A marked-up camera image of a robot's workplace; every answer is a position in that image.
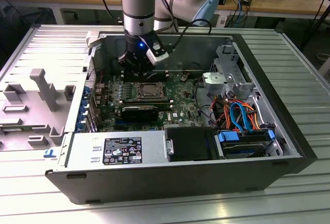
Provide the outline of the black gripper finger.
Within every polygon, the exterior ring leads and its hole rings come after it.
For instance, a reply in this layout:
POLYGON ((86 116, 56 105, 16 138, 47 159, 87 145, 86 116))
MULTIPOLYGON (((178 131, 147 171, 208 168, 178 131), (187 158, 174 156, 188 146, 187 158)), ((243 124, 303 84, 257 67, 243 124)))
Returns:
POLYGON ((155 66, 151 63, 149 59, 143 59, 140 62, 140 78, 141 79, 147 79, 154 70, 155 66))
POLYGON ((140 77, 140 62, 135 54, 125 51, 118 58, 119 65, 124 69, 124 73, 134 77, 140 77))

